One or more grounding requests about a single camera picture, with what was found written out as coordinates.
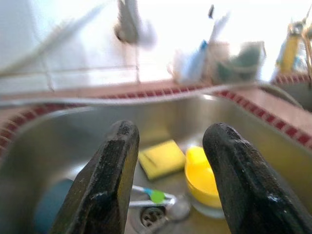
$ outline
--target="white tile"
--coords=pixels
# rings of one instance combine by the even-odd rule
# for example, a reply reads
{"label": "white tile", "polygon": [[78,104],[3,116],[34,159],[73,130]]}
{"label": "white tile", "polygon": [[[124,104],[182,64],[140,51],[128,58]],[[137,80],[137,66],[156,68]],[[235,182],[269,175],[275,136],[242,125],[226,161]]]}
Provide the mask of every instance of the white tile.
{"label": "white tile", "polygon": [[74,88],[89,88],[136,82],[136,70],[93,69],[51,74],[55,91]]}
{"label": "white tile", "polygon": [[159,65],[141,65],[139,69],[140,82],[169,80],[172,75],[166,67]]}
{"label": "white tile", "polygon": [[[36,30],[43,39],[59,23],[68,22],[68,19],[77,20],[87,14],[93,4],[85,6],[87,1],[35,1],[33,10]],[[114,25],[117,23],[118,8],[116,1],[108,1],[101,12],[80,28],[58,41],[45,53],[48,69],[54,71],[71,71],[76,69],[93,68],[124,68],[134,67],[135,49],[122,44],[114,34]]]}
{"label": "white tile", "polygon": [[0,78],[1,95],[49,91],[46,75],[20,75]]}
{"label": "white tile", "polygon": [[39,45],[36,39],[32,15],[27,1],[5,0],[0,3],[0,73],[7,74],[42,72],[40,60],[29,62],[13,71],[7,68],[33,52]]}

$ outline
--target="stainless steel sink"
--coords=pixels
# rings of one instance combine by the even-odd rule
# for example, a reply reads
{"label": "stainless steel sink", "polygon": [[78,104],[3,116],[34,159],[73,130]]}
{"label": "stainless steel sink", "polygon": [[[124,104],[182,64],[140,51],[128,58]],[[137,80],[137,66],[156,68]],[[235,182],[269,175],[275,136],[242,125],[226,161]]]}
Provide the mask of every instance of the stainless steel sink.
{"label": "stainless steel sink", "polygon": [[[132,120],[140,131],[140,148],[173,138],[182,150],[201,145],[212,123],[225,122],[253,143],[265,159],[290,183],[312,214],[311,152],[225,99],[198,97],[100,108],[80,107],[40,117],[19,130],[0,167],[0,233],[35,233],[33,216],[42,194],[55,182],[74,179],[89,161],[109,126]],[[150,182],[137,164],[134,184],[172,194],[186,193],[184,173]],[[133,192],[131,199],[141,199]],[[133,220],[140,210],[130,208],[126,234],[136,234]],[[185,221],[161,233],[229,234],[224,219],[208,218],[195,209]]]}
{"label": "stainless steel sink", "polygon": [[[278,86],[289,93],[305,110],[312,112],[312,89],[307,83],[279,84]],[[272,93],[272,90],[266,91],[283,99],[280,94]]]}

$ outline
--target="drain strainer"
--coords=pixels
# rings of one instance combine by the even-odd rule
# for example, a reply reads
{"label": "drain strainer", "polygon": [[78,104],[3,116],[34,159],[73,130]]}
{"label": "drain strainer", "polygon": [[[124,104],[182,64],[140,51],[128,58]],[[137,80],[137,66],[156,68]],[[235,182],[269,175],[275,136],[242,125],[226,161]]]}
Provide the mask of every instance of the drain strainer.
{"label": "drain strainer", "polygon": [[165,217],[165,209],[163,207],[149,207],[141,213],[141,223],[145,227],[150,227],[154,223]]}

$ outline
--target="tile backsplash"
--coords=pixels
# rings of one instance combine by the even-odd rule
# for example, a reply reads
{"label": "tile backsplash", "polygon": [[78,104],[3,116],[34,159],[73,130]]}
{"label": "tile backsplash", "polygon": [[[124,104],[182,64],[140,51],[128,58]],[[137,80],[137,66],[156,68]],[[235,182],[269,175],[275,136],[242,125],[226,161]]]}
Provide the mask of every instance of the tile backsplash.
{"label": "tile backsplash", "polygon": [[[290,19],[302,18],[309,3],[255,2],[220,1],[216,6],[221,9],[220,15],[227,9],[232,9],[233,14],[219,40],[264,40],[274,57]],[[92,11],[100,4],[101,10]],[[138,0],[139,12],[152,23],[157,38],[153,48],[136,48],[121,43],[114,34],[117,0],[3,0],[0,96],[135,83],[138,79],[171,79],[167,65],[174,51],[196,47],[197,41],[208,38],[205,11],[210,4],[205,0]],[[8,69],[12,63],[38,52],[42,43],[62,32],[62,28],[66,33],[42,53]]]}

